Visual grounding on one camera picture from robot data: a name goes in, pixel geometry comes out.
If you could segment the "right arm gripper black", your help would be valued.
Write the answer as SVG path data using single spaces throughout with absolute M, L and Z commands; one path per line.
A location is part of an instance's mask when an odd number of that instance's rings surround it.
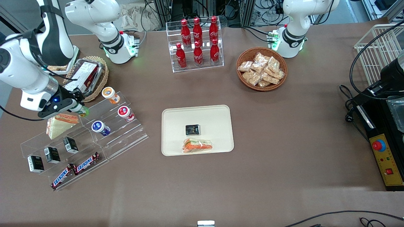
M 47 102 L 47 108 L 67 108 L 77 107 L 79 102 L 84 102 L 85 96 L 79 88 L 69 91 L 63 86 L 59 85 L 56 93 Z

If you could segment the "left arm gripper black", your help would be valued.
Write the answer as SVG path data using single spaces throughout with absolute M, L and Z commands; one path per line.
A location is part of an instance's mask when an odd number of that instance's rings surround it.
M 404 96 L 404 60 L 396 58 L 385 66 L 381 72 L 381 83 L 374 83 L 365 89 L 365 94 L 370 97 L 384 99 L 397 99 Z

